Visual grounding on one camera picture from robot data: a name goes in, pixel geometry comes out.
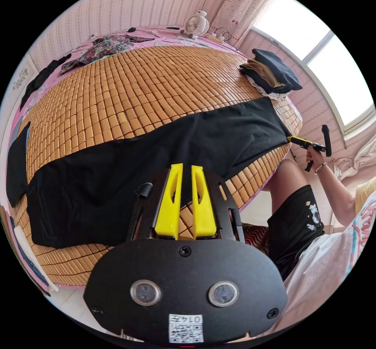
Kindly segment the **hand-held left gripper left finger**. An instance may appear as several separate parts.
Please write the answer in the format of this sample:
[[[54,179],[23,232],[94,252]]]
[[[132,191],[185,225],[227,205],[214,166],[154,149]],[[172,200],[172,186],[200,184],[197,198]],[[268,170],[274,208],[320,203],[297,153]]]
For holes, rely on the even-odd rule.
[[[183,164],[171,165],[155,224],[158,236],[174,240],[179,237],[182,179]]]

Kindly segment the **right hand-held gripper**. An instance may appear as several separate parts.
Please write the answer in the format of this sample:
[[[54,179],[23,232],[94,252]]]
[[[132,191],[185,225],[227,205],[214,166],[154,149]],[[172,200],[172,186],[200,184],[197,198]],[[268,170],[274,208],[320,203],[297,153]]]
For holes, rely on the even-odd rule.
[[[310,141],[308,141],[306,139],[301,139],[301,138],[294,137],[294,136],[289,136],[289,137],[287,137],[287,139],[288,139],[289,142],[291,142],[293,144],[296,144],[296,145],[299,145],[301,148],[303,148],[306,151],[307,151],[307,149],[308,149],[309,146],[313,147],[315,150],[317,150],[317,151],[319,151],[321,153],[323,151],[325,151],[325,147],[324,146],[321,146],[320,144],[317,144],[317,143],[310,142]],[[305,168],[305,171],[310,172],[311,165],[312,164],[307,164],[307,166]],[[317,168],[315,170],[315,172],[318,172],[324,165],[325,165],[325,162],[319,168]]]

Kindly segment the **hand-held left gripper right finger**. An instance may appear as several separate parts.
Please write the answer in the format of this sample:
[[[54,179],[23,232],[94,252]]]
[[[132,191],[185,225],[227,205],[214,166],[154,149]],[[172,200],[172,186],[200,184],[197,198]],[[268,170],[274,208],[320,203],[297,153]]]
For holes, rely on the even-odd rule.
[[[195,240],[214,237],[215,216],[203,167],[191,167],[193,237]]]

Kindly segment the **person's right hand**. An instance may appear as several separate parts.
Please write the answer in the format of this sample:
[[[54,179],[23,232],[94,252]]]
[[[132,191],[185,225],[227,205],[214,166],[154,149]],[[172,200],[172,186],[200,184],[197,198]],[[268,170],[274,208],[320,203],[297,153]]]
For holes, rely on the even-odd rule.
[[[306,152],[306,163],[312,164],[310,171],[315,171],[322,164],[324,164],[324,158],[321,152],[315,150],[313,147],[309,146]]]

